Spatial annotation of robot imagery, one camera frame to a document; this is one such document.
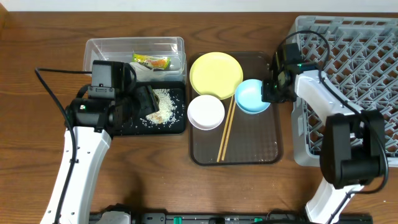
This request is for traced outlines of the pink bowl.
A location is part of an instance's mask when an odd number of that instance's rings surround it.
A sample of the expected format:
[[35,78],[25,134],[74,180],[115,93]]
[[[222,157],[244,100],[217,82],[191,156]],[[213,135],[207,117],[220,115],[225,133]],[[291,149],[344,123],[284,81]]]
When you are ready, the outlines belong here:
[[187,117],[197,129],[209,131],[217,128],[224,120],[225,110],[222,102],[215,96],[200,95],[188,105]]

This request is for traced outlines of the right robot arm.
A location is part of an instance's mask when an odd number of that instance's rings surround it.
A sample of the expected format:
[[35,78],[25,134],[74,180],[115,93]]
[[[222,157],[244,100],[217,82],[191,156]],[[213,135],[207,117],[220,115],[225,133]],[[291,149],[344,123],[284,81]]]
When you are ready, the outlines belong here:
[[319,158],[322,181],[305,206],[311,223],[336,223],[352,196],[382,177],[375,194],[386,185],[389,166],[385,155],[384,117],[354,104],[314,63],[300,59],[273,61],[272,78],[262,83],[262,100],[272,103],[304,100],[323,123]]

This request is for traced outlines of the yellow plate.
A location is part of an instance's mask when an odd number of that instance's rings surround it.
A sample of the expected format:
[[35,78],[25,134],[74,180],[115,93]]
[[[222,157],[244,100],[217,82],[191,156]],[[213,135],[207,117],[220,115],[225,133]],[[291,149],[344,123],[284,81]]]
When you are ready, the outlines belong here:
[[211,95],[224,100],[233,96],[243,82],[243,69],[233,56],[210,52],[193,62],[189,78],[192,88],[199,95]]

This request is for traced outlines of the light blue bowl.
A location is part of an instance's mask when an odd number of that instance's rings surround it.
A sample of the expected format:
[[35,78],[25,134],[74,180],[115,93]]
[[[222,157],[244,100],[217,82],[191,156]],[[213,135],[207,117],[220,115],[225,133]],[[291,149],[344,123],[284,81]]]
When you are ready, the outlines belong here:
[[270,103],[262,101],[262,82],[248,79],[240,83],[234,94],[237,106],[247,114],[262,113]]

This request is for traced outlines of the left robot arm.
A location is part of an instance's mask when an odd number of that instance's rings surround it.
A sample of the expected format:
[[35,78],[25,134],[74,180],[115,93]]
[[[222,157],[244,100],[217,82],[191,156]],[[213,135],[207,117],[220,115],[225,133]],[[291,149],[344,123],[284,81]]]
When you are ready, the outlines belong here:
[[65,118],[62,162],[42,223],[88,223],[102,161],[114,134],[159,110],[143,83],[87,84],[60,111]]

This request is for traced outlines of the rice leftovers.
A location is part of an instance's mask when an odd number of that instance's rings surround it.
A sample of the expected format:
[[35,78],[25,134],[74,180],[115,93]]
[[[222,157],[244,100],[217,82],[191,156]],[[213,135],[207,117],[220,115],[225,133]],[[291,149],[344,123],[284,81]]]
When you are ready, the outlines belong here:
[[172,96],[171,91],[168,89],[155,89],[154,93],[159,99],[158,112],[147,115],[140,120],[148,128],[160,126],[161,124],[170,128],[171,125],[181,120],[181,113],[177,111],[179,108],[177,103],[181,103],[181,101],[176,96]]

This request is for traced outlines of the green yellow snack wrapper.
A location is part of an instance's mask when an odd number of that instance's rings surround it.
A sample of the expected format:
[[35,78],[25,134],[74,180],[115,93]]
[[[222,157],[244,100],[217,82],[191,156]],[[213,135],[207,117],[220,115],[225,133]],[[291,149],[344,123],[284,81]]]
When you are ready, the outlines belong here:
[[139,63],[149,68],[166,70],[170,66],[170,57],[133,54],[132,62]]

